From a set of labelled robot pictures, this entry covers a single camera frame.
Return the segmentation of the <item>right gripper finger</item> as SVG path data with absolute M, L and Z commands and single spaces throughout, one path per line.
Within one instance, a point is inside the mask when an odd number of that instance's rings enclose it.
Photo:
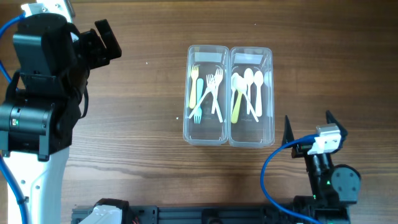
M 326 122 L 328 124 L 336 124 L 339 128 L 342 128 L 343 126 L 340 124 L 340 122 L 333 116 L 332 112 L 330 110 L 326 110 Z
M 294 138 L 294 134 L 293 134 L 293 131 L 292 131 L 292 128 L 291 128 L 291 125 L 290 125 L 289 117 L 287 115 L 285 115 L 285 118 L 284 118 L 284 133 L 283 133 L 283 136 L 282 136 L 282 144 L 281 145 L 283 146 L 283 145 L 285 145 L 287 143 L 290 143 L 290 142 L 292 142 L 294 140 L 295 140 L 295 138 Z

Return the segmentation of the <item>clear plastic container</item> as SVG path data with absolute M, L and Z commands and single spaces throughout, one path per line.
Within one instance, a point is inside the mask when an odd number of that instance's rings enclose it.
M 183 138 L 191 145 L 219 146 L 229 138 L 229 49 L 188 48 Z
M 241 98 L 241 107 L 238 122 L 231 122 L 229 130 L 229 143 L 234 147 L 262 148 L 271 146 L 275 140 L 274 121 L 274 79 L 273 79 L 273 54 L 266 47 L 234 47 L 230 51 L 231 72 L 238 73 L 244 78 L 247 68 L 253 74 L 261 71 L 264 83 L 261 86 L 262 116 L 256 122 L 252 113 L 246 114 L 247 101 L 244 95 Z M 251 104 L 256 112 L 256 85 L 251 85 Z

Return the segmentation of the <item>yellow-green spoon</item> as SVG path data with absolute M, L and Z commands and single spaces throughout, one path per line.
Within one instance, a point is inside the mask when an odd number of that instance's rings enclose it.
M 234 107 L 233 107 L 233 110 L 232 110 L 232 115 L 231 115 L 231 122 L 233 124 L 238 122 L 242 95 L 243 94 L 240 91 L 238 91 L 238 96 L 236 98 L 236 102 L 234 104 Z

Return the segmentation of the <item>white spoon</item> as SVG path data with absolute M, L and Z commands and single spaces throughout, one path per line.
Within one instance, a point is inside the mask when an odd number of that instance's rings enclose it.
M 256 116 L 262 116 L 262 95 L 261 95 L 261 86 L 264 83 L 264 76 L 261 71 L 257 71 L 254 74 L 254 84 L 256 85 Z
M 250 109 L 249 109 L 249 105 L 251 104 L 251 85 L 254 82 L 254 74 L 253 74 L 253 70 L 251 68 L 247 68 L 244 71 L 244 79 L 247 85 L 247 110 L 246 110 L 246 114 L 250 114 Z
M 240 75 L 238 75 L 236 77 L 235 88 L 245 96 L 246 101 L 249 103 L 248 108 L 249 108 L 250 112 L 252 113 L 255 121 L 259 122 L 258 117 L 256 116 L 256 113 L 254 111 L 254 108 L 253 108 L 251 102 L 249 101 L 249 97 L 247 94 L 248 86 L 246 85 L 245 79 L 243 77 L 241 77 Z

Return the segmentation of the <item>white spoon top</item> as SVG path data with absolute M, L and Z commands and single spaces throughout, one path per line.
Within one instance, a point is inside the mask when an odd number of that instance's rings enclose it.
M 253 70 L 251 68 L 247 68 L 244 71 L 244 79 L 247 85 L 247 110 L 246 110 L 246 114 L 250 114 L 250 109 L 249 109 L 249 105 L 251 104 L 251 85 L 254 82 L 254 74 L 253 74 Z

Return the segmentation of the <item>white spoon lone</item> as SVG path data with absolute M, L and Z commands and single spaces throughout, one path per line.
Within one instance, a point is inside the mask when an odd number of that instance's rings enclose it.
M 236 77 L 238 77 L 239 76 L 239 74 L 238 73 L 233 73 L 232 74 L 232 76 L 231 76 L 231 91 L 232 91 L 232 94 L 231 94 L 231 111 L 233 111 L 233 106 L 234 106 L 234 94 L 235 94 L 235 92 L 236 92 L 236 88 L 235 88 L 235 81 L 236 81 Z

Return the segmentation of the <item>yellow fork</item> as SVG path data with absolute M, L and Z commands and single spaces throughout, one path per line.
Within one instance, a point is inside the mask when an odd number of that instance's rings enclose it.
M 192 78 L 192 87 L 190 92 L 189 108 L 194 109 L 196 105 L 196 90 L 197 90 L 197 78 L 199 76 L 198 65 L 192 67 L 190 76 Z

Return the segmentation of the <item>white fork pile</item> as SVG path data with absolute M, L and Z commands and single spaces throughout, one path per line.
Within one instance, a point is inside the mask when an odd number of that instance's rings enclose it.
M 216 111 L 216 105 L 218 104 L 218 102 L 217 102 L 218 88 L 223 79 L 223 70 L 221 68 L 218 68 L 216 70 L 214 78 L 215 78 L 215 91 L 214 91 L 213 104 L 212 104 L 212 109 L 211 109 L 212 114 L 214 114 Z

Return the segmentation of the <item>light blue fork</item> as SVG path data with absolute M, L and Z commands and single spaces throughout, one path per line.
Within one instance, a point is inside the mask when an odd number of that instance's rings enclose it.
M 204 86 L 204 80 L 202 78 L 199 78 L 197 80 L 197 105 L 198 105 L 198 109 L 196 110 L 196 112 L 195 112 L 195 114 L 193 116 L 195 124 L 200 124 L 200 122 L 201 122 L 202 109 L 201 109 L 201 106 L 200 106 L 200 98 L 202 97 L 203 86 Z

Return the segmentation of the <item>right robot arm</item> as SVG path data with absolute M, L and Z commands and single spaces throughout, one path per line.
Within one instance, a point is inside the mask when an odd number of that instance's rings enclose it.
M 312 196 L 297 195 L 289 209 L 321 223 L 350 223 L 349 206 L 358 202 L 361 176 L 351 166 L 334 165 L 331 155 L 338 152 L 348 135 L 330 111 L 326 124 L 317 126 L 317 140 L 291 146 L 292 158 L 304 158 Z

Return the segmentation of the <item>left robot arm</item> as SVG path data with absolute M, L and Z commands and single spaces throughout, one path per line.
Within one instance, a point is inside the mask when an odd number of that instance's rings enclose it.
M 22 5 L 1 104 L 1 173 L 9 223 L 60 223 L 62 181 L 73 128 L 88 111 L 88 77 L 122 55 L 105 19 L 80 32 L 70 1 Z

